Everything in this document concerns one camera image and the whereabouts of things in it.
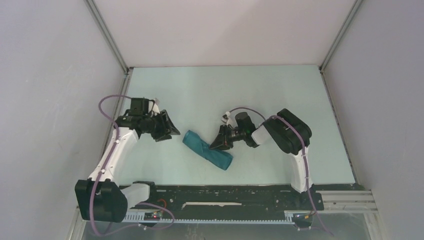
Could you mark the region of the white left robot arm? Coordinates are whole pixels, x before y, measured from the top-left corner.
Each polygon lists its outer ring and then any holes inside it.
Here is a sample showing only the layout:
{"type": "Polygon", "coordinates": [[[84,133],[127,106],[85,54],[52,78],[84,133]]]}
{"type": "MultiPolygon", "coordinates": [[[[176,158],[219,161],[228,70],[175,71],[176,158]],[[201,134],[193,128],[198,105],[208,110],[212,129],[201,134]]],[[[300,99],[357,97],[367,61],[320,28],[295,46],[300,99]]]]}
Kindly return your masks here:
{"type": "Polygon", "coordinates": [[[143,134],[155,142],[172,139],[180,131],[172,123],[167,111],[159,109],[157,99],[131,97],[130,107],[111,121],[113,131],[103,156],[87,179],[80,179],[74,190],[83,220],[120,223],[127,211],[141,203],[153,208],[158,202],[156,184],[152,181],[134,181],[121,186],[127,155],[143,134]]]}

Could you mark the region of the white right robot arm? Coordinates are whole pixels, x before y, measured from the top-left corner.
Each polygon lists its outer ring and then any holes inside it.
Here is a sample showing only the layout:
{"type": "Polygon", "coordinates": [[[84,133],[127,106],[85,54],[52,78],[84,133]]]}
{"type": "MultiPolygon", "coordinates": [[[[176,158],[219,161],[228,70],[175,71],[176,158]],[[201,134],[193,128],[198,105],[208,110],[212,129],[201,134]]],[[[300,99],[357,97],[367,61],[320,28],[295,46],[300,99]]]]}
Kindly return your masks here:
{"type": "Polygon", "coordinates": [[[226,151],[233,148],[235,142],[242,141],[250,148],[257,148],[267,140],[272,139],[279,149],[291,157],[293,167],[291,187],[291,204],[297,209],[304,209],[311,202],[307,192],[312,187],[308,151],[312,130],[296,115],[284,108],[275,115],[265,118],[256,126],[245,111],[232,116],[232,109],[222,117],[222,125],[214,141],[209,145],[210,150],[226,151]]]}

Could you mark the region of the teal cloth napkin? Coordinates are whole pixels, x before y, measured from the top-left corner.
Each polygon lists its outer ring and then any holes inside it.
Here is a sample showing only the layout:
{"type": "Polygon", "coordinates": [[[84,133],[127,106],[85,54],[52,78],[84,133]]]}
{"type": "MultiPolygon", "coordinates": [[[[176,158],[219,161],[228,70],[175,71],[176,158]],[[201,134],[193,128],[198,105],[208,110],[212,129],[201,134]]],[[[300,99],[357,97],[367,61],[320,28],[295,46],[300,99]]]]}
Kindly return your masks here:
{"type": "Polygon", "coordinates": [[[219,149],[209,149],[210,145],[191,130],[185,133],[182,142],[194,153],[223,171],[226,171],[233,161],[233,156],[230,153],[219,149]]]}

